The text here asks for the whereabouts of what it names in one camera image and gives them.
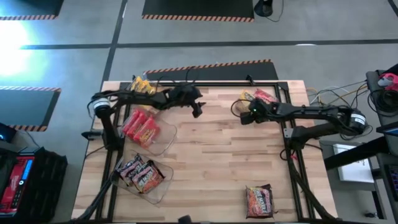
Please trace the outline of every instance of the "hazard stripe tape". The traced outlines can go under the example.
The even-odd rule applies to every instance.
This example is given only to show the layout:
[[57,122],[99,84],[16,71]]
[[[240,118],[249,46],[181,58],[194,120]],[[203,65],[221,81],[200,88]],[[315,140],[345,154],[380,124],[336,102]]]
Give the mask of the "hazard stripe tape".
[[23,21],[23,20],[52,20],[55,15],[33,15],[33,16],[0,16],[0,21]]
[[28,86],[0,86],[0,90],[28,90],[28,91],[57,91],[57,92],[61,92],[61,88],[28,87]]
[[224,66],[242,65],[242,64],[249,64],[249,63],[266,63],[266,62],[271,62],[271,59],[250,60],[250,61],[230,62],[230,63],[217,63],[217,64],[213,64],[213,65],[197,65],[197,66],[187,66],[187,67],[178,67],[178,68],[166,68],[166,69],[163,68],[163,69],[157,69],[157,70],[144,71],[144,74],[159,73],[159,72],[173,72],[173,71],[180,71],[180,70],[187,70],[187,69],[224,67]]
[[14,128],[15,130],[21,131],[38,131],[42,132],[47,130],[46,125],[9,125],[10,128]]
[[157,20],[183,20],[183,21],[254,22],[254,18],[232,17],[232,16],[142,15],[142,18],[157,19]]

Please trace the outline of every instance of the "wooden table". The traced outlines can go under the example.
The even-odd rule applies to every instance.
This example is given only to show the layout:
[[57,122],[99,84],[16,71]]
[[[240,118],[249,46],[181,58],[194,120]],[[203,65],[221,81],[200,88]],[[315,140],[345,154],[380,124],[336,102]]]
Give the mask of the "wooden table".
[[[304,82],[287,82],[292,104],[308,105]],[[117,90],[119,84],[105,82],[103,90]],[[267,122],[243,126],[230,112],[243,89],[256,88],[200,87],[200,101],[207,104],[197,119],[191,108],[172,108],[162,113],[164,121],[178,127],[177,138],[164,155],[151,158],[174,169],[173,181],[156,206],[119,189],[114,222],[176,222],[184,215],[190,215],[194,222],[297,221],[288,166],[279,157],[284,148],[280,125]],[[275,95],[271,87],[261,89]],[[314,125],[312,120],[296,122],[297,126]],[[94,128],[101,128],[98,119]],[[309,143],[318,145],[315,140]],[[102,145],[100,139],[90,142],[87,153]],[[124,153],[138,148],[126,141]],[[311,190],[328,212],[337,216],[322,152],[313,147],[305,147],[302,152]],[[86,159],[72,218],[81,215],[98,193],[105,157],[106,151],[102,150]],[[275,210],[279,211],[275,220],[247,220],[245,186],[265,184],[271,184]],[[108,211],[109,195],[110,191],[104,213]],[[303,193],[300,198],[306,216]]]

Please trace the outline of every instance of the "pink object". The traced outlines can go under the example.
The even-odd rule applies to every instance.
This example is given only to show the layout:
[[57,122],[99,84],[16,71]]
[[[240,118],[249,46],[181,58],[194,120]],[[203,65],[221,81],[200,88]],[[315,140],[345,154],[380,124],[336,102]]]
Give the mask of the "pink object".
[[391,80],[391,84],[389,86],[386,86],[386,90],[395,90],[398,91],[398,76],[393,74],[393,73],[385,73],[380,76],[380,78],[387,78]]

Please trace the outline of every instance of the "concrete floor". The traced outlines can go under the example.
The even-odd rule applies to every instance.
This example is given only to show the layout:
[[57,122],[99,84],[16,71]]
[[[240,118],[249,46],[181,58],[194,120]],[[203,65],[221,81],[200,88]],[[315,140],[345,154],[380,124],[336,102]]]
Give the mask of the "concrete floor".
[[[274,2],[273,17],[277,17],[280,1]],[[53,222],[67,221],[72,213],[87,147],[80,133],[91,126],[85,106],[100,90],[110,47],[96,49],[100,46],[95,44],[112,42],[121,4],[122,0],[65,0],[54,21],[0,21],[0,85],[62,88],[49,129],[32,133],[48,150],[66,155],[70,164]],[[119,43],[398,39],[398,17],[387,0],[285,0],[280,22],[256,17],[252,24],[142,20],[143,4],[127,1]],[[85,49],[69,49],[74,48],[69,44]],[[31,45],[48,50],[18,50]],[[64,49],[52,49],[60,45]],[[397,63],[398,44],[116,49],[108,75],[109,80],[130,80],[157,68],[264,58],[275,63],[280,80],[304,80],[307,87],[320,90],[365,80],[369,70],[389,68]],[[379,126],[366,96],[359,98],[358,108],[369,124]],[[355,141],[376,137],[373,132]],[[325,139],[341,140],[338,136]],[[362,217],[365,210],[374,211],[369,192],[332,191],[340,218],[395,223],[391,213],[386,221]]]

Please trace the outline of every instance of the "clear plastic container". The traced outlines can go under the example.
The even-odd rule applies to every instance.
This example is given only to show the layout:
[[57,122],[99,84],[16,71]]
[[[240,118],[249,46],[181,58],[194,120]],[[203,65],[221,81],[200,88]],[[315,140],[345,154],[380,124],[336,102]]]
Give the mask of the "clear plastic container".
[[[118,162],[118,166],[116,166],[116,168],[124,166],[125,163],[131,161],[134,158],[134,156],[136,156],[136,155],[137,155],[137,152],[133,151],[132,149],[125,150],[124,155],[121,158],[121,160]],[[148,158],[142,154],[140,154],[140,156],[144,162],[147,162],[148,160],[150,160],[150,158]],[[124,190],[127,190],[130,193],[137,195],[140,198],[147,200],[151,204],[157,204],[163,199],[164,195],[167,193],[167,190],[169,189],[169,186],[173,179],[174,171],[171,167],[163,165],[159,162],[154,161],[154,164],[160,170],[160,172],[163,174],[164,180],[158,186],[156,186],[155,188],[153,188],[151,191],[149,191],[146,194],[140,193],[135,186],[132,186],[132,187],[128,186],[122,180],[122,178],[120,178],[120,176],[116,173],[116,171],[113,171],[113,173],[111,174],[112,184],[115,186],[118,186]]]
[[133,115],[131,113],[130,116],[128,117],[128,119],[126,120],[126,122],[124,122],[124,124],[122,126],[122,130],[124,130],[123,134],[125,134],[126,140],[134,142],[137,145],[140,145],[141,148],[149,151],[150,153],[152,153],[155,156],[159,156],[159,155],[163,154],[163,152],[165,152],[166,149],[168,149],[170,147],[170,145],[173,143],[173,141],[177,135],[177,127],[174,125],[171,125],[169,123],[166,123],[165,121],[163,121],[160,118],[159,115],[156,116],[154,114],[151,114],[150,112],[145,111],[138,106],[133,106],[132,111],[133,110],[134,111],[139,110],[141,113],[145,113],[147,119],[149,117],[153,117],[156,126],[159,127],[159,132],[155,135],[155,137],[153,137],[153,139],[150,140],[150,143],[146,144],[146,145],[141,143],[137,139],[132,138],[132,134],[127,134],[126,130],[129,128],[128,127],[126,128],[126,126],[128,126],[129,123],[133,123],[134,119],[137,119],[137,116],[133,117]]

